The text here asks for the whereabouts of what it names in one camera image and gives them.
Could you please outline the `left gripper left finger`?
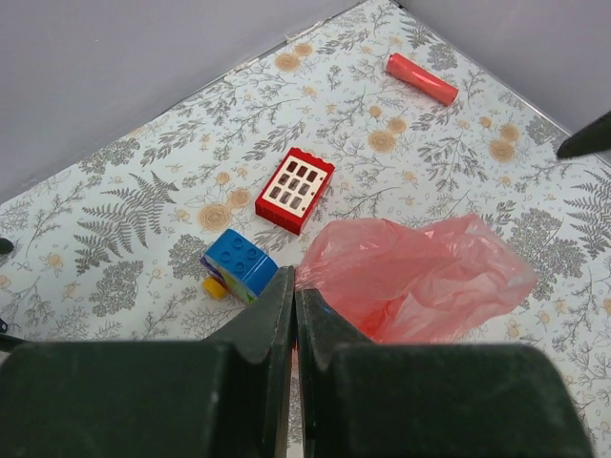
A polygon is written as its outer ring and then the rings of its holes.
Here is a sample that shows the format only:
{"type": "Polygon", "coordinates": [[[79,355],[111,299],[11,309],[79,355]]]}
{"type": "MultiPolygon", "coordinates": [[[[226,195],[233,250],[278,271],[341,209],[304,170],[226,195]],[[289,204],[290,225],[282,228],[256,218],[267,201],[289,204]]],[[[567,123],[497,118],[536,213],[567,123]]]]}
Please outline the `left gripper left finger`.
{"type": "Polygon", "coordinates": [[[5,457],[283,457],[295,273],[201,341],[23,343],[1,366],[5,457]]]}

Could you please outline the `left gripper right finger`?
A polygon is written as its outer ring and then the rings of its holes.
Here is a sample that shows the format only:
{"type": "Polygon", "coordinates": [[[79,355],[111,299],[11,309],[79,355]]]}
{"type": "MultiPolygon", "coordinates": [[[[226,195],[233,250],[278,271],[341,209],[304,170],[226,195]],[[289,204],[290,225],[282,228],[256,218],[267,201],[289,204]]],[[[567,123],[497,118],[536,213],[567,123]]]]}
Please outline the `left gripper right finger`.
{"type": "Polygon", "coordinates": [[[588,457],[552,362],[522,344],[372,342],[295,295],[307,457],[588,457]]]}

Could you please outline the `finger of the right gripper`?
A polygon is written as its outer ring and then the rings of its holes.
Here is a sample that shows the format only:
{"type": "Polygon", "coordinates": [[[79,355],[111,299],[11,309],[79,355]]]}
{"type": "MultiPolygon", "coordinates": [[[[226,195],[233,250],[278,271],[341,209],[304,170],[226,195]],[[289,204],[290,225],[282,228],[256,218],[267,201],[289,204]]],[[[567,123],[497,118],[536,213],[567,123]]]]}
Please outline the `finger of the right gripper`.
{"type": "Polygon", "coordinates": [[[571,159],[608,153],[611,148],[611,112],[566,138],[558,147],[557,159],[571,159]]]}

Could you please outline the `red plastic trash bag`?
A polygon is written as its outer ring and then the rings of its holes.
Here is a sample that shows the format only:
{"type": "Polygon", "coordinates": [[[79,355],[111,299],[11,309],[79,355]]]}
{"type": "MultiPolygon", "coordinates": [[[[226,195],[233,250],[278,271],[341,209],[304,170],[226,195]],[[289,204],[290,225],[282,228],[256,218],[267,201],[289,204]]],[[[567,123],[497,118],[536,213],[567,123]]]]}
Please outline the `red plastic trash bag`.
{"type": "Polygon", "coordinates": [[[479,216],[419,228],[388,219],[334,220],[310,244],[299,290],[380,344],[444,343],[512,312],[537,273],[479,216]]]}

